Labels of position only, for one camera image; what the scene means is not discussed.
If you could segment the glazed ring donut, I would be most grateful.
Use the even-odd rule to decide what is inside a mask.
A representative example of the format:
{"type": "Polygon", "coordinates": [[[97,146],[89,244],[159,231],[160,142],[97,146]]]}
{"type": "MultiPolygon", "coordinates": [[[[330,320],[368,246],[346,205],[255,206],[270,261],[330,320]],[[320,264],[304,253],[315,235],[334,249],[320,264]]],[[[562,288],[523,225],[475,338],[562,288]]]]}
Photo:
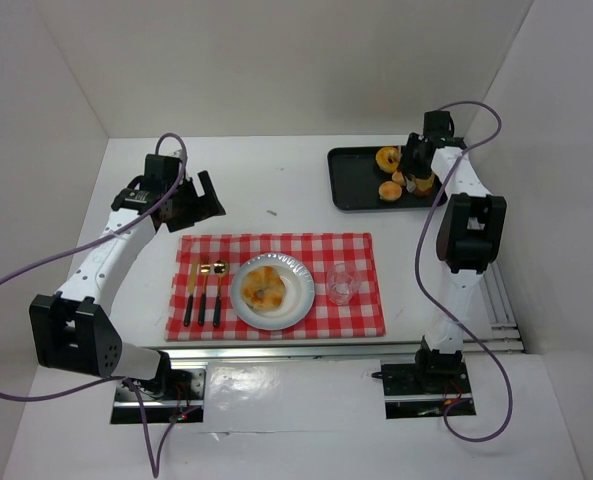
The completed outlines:
{"type": "Polygon", "coordinates": [[[402,153],[397,147],[387,146],[380,148],[375,154],[378,168],[387,174],[395,173],[400,165],[402,153]]]}

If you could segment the large brown bagel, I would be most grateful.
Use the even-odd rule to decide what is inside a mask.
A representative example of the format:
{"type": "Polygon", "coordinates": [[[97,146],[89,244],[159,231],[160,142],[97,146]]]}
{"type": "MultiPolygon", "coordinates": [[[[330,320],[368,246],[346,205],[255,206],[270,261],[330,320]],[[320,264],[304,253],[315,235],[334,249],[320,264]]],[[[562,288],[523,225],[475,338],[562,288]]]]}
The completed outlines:
{"type": "Polygon", "coordinates": [[[269,311],[282,305],[286,287],[275,268],[262,266],[243,277],[240,293],[250,308],[269,311]]]}

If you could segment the silver metal tongs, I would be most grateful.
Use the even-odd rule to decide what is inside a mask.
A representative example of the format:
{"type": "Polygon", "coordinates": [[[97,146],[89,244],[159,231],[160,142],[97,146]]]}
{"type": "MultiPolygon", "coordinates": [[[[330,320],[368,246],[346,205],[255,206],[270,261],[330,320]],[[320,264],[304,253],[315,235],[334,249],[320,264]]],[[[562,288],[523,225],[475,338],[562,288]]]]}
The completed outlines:
{"type": "Polygon", "coordinates": [[[400,172],[400,177],[404,179],[403,186],[409,193],[413,193],[416,190],[414,177],[403,172],[402,163],[399,163],[398,171],[400,172]]]}

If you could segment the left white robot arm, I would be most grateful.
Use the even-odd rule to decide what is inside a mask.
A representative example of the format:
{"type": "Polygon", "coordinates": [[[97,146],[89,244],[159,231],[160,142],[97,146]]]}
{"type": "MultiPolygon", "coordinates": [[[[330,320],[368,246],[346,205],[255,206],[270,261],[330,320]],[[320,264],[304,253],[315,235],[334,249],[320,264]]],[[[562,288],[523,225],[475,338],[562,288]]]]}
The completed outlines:
{"type": "Polygon", "coordinates": [[[147,155],[144,173],[114,198],[99,245],[54,294],[34,298],[29,316],[41,366],[158,383],[170,375],[167,354],[123,341],[109,315],[137,256],[161,226],[175,232],[225,213],[209,173],[199,172],[198,192],[180,166],[176,157],[147,155]]]}

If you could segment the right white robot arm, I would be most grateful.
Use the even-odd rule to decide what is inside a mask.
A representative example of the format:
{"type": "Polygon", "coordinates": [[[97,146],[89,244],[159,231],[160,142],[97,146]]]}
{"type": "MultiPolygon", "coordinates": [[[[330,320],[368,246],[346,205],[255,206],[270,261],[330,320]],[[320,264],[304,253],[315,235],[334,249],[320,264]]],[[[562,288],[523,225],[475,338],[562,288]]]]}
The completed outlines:
{"type": "Polygon", "coordinates": [[[415,354],[415,382],[431,389],[462,372],[462,327],[475,287],[498,256],[507,202],[479,180],[446,108],[424,114],[423,132],[409,135],[401,165],[411,193],[447,199],[436,238],[441,285],[415,354]]]}

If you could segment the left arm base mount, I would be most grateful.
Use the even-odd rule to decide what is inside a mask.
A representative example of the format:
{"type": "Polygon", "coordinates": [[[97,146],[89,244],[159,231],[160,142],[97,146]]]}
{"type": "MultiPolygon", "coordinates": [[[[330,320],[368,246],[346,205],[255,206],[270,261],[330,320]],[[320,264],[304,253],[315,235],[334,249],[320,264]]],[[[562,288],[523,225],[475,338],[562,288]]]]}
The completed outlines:
{"type": "MultiPolygon", "coordinates": [[[[175,419],[180,424],[198,424],[204,420],[206,368],[194,366],[176,370],[164,390],[155,393],[140,381],[134,382],[143,400],[146,420],[150,424],[167,424],[175,419]]],[[[125,383],[116,386],[112,411],[112,425],[141,423],[136,393],[125,383]]]]}

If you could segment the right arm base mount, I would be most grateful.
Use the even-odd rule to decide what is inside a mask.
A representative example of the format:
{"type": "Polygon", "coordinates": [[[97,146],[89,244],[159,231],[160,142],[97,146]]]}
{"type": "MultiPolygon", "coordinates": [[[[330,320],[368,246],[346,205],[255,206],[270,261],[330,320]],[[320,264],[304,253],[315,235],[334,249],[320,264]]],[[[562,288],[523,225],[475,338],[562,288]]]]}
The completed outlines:
{"type": "Polygon", "coordinates": [[[450,416],[475,416],[472,387],[465,364],[454,377],[420,380],[413,364],[383,363],[370,374],[381,382],[388,420],[438,418],[448,407],[450,416]]]}

